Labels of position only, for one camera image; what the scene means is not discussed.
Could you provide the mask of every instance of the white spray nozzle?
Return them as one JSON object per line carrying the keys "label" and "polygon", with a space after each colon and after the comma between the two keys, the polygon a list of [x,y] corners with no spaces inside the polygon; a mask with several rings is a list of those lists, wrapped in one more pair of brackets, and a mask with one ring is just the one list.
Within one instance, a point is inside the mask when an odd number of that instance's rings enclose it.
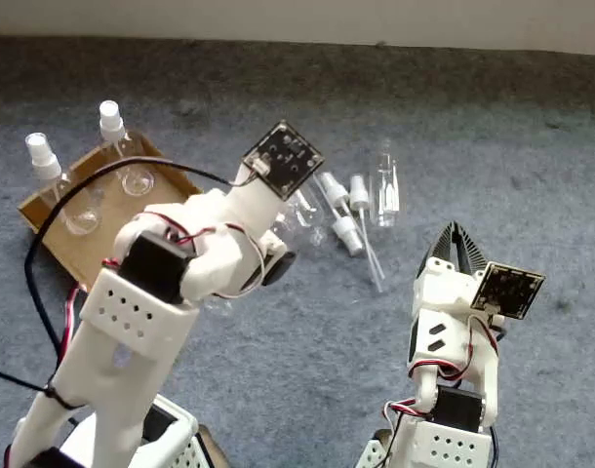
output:
{"label": "white spray nozzle", "polygon": [[100,134],[109,143],[118,142],[126,134],[118,103],[114,100],[104,100],[99,111]]}
{"label": "white spray nozzle", "polygon": [[326,197],[330,200],[335,208],[346,204],[349,201],[349,194],[345,187],[337,182],[332,173],[322,173],[321,183],[324,185]]}
{"label": "white spray nozzle", "polygon": [[369,208],[369,192],[365,180],[360,174],[355,174],[349,180],[349,207],[357,212]]}
{"label": "white spray nozzle", "polygon": [[41,180],[50,180],[61,174],[60,162],[44,134],[30,134],[24,143],[31,155],[33,170]]}
{"label": "white spray nozzle", "polygon": [[356,256],[363,251],[363,243],[356,231],[354,220],[350,216],[337,219],[333,224],[333,230],[349,250],[350,256]]}

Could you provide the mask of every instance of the black circuit board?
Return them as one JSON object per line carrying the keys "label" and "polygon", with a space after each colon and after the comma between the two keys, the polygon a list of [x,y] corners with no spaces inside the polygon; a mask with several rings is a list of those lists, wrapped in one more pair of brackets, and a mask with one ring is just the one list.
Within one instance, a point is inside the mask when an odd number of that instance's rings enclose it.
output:
{"label": "black circuit board", "polygon": [[499,307],[501,315],[523,319],[543,281],[543,275],[489,262],[471,308],[486,310],[491,304]]}
{"label": "black circuit board", "polygon": [[323,164],[324,157],[281,121],[246,153],[243,162],[282,200],[287,200]]}

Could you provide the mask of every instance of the brown cardboard box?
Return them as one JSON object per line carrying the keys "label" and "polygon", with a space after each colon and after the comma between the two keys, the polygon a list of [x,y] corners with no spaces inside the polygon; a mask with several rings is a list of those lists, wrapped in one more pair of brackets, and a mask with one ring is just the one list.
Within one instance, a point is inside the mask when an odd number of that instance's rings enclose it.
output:
{"label": "brown cardboard box", "polygon": [[[143,135],[129,132],[137,138],[144,154],[139,156],[164,157]],[[77,161],[69,171],[73,180],[83,180],[112,161],[117,160],[113,148],[97,147]],[[154,188],[141,197],[131,197],[122,190],[117,175],[106,175],[91,187],[101,192],[100,226],[87,236],[70,234],[62,222],[55,222],[44,239],[44,244],[76,281],[90,288],[99,274],[101,261],[111,256],[113,240],[120,228],[146,205],[183,202],[189,195],[200,193],[180,171],[167,166],[148,166],[155,176]],[[19,206],[20,213],[34,232],[39,229],[50,209],[39,193],[34,193]]]}

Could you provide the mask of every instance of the black cable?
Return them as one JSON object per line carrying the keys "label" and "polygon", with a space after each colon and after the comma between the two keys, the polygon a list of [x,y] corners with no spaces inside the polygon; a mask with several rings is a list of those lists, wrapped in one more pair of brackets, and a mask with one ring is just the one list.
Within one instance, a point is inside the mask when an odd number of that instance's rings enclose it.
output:
{"label": "black cable", "polygon": [[136,156],[136,157],[131,157],[131,158],[115,161],[114,163],[108,164],[108,165],[100,168],[95,173],[93,173],[92,175],[87,177],[85,180],[83,180],[82,182],[80,182],[77,185],[75,185],[74,187],[72,187],[72,189],[69,192],[67,192],[65,195],[63,195],[61,197],[61,199],[53,206],[53,209],[51,210],[50,214],[47,216],[46,220],[40,226],[39,230],[37,231],[37,233],[35,235],[35,238],[33,239],[33,242],[31,243],[31,246],[29,247],[29,250],[26,254],[26,258],[24,259],[24,276],[26,277],[26,285],[28,286],[29,293],[31,294],[31,298],[33,299],[35,309],[37,310],[37,313],[40,316],[40,320],[42,321],[42,324],[44,325],[44,328],[46,329],[46,332],[47,332],[49,338],[51,339],[51,342],[53,343],[53,347],[55,348],[55,352],[56,352],[57,356],[60,355],[60,347],[61,347],[60,340],[59,340],[57,333],[55,332],[53,323],[51,322],[51,319],[49,318],[48,313],[46,312],[46,308],[44,307],[44,302],[42,301],[42,297],[40,296],[40,293],[37,289],[37,285],[35,283],[35,277],[33,276],[32,266],[33,266],[33,261],[35,260],[35,256],[37,255],[37,250],[39,249],[39,246],[42,244],[42,241],[44,240],[46,233],[48,232],[49,228],[53,225],[55,220],[57,219],[57,216],[60,214],[63,207],[77,193],[79,193],[81,190],[83,190],[85,187],[90,185],[95,180],[97,180],[103,176],[106,176],[107,174],[113,173],[113,172],[117,171],[118,169],[124,168],[126,166],[130,166],[133,164],[152,164],[152,165],[156,165],[156,166],[168,166],[170,168],[178,169],[178,170],[181,170],[181,171],[184,171],[187,173],[196,174],[198,176],[205,177],[209,180],[212,180],[212,181],[224,184],[224,185],[233,186],[233,187],[239,187],[239,186],[246,185],[246,184],[250,183],[256,177],[256,174],[252,174],[248,178],[246,178],[246,180],[244,182],[235,184],[233,182],[226,180],[225,178],[219,177],[218,175],[214,175],[214,174],[211,174],[206,171],[199,170],[199,169],[194,169],[194,168],[191,168],[184,164],[175,163],[173,161],[169,161],[169,160],[166,160],[163,158]]}
{"label": "black cable", "polygon": [[493,461],[491,462],[491,468],[496,468],[499,464],[499,441],[496,438],[496,429],[491,426],[491,439],[493,440]]}
{"label": "black cable", "polygon": [[388,457],[391,456],[391,450],[393,449],[393,443],[395,442],[395,438],[397,437],[397,432],[399,431],[399,426],[402,423],[403,416],[404,416],[404,414],[402,412],[400,412],[399,417],[397,418],[397,424],[395,425],[395,430],[393,431],[393,434],[391,435],[391,442],[388,443],[388,449],[386,450],[386,455],[384,456],[382,461],[380,461],[374,468],[380,468],[380,467],[384,466],[386,464],[386,460],[388,460]]}
{"label": "black cable", "polygon": [[28,388],[29,390],[34,390],[36,392],[44,391],[44,387],[40,387],[39,385],[27,382],[26,380],[22,380],[21,378],[14,377],[13,375],[9,375],[8,373],[4,373],[2,371],[0,371],[0,378],[2,378],[3,380],[7,380],[8,382],[15,383],[20,387]]}

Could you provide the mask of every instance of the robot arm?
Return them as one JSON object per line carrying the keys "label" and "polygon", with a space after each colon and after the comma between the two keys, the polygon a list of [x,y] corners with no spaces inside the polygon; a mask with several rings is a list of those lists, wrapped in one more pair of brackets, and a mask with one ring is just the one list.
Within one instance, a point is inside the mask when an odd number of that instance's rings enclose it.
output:
{"label": "robot arm", "polygon": [[[543,280],[487,262],[459,224],[448,224],[414,284],[408,367],[416,396],[400,402],[410,409],[392,406],[404,414],[397,430],[386,443],[371,440],[357,466],[487,466],[486,432],[497,415],[498,350],[490,327],[502,331],[506,317],[522,319]],[[472,390],[458,388],[463,380]]]}
{"label": "robot arm", "polygon": [[228,194],[212,190],[184,204],[149,206],[125,225],[114,243],[119,268],[100,271],[50,390],[19,422],[8,468],[42,466],[32,460],[51,450],[61,425],[84,406],[96,412],[86,466],[128,467],[200,301],[212,293],[239,296],[282,274],[286,246],[267,230],[322,163],[281,122],[244,157],[243,183]]}

